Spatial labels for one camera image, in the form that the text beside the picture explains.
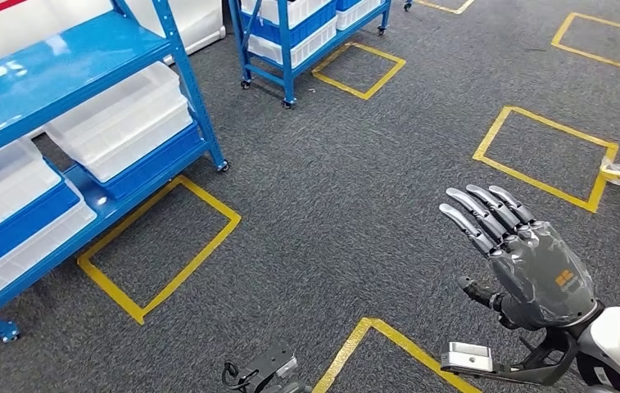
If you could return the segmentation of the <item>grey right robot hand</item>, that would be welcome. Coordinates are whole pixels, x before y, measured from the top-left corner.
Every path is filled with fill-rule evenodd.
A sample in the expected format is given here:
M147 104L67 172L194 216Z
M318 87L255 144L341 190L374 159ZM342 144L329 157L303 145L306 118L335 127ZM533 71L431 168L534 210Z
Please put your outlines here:
M457 207L442 203L450 219L486 259L502 290L468 276L457 278L470 300L494 310L509 329L565 328L600 307L586 265L552 224L535 217L502 187L449 187Z

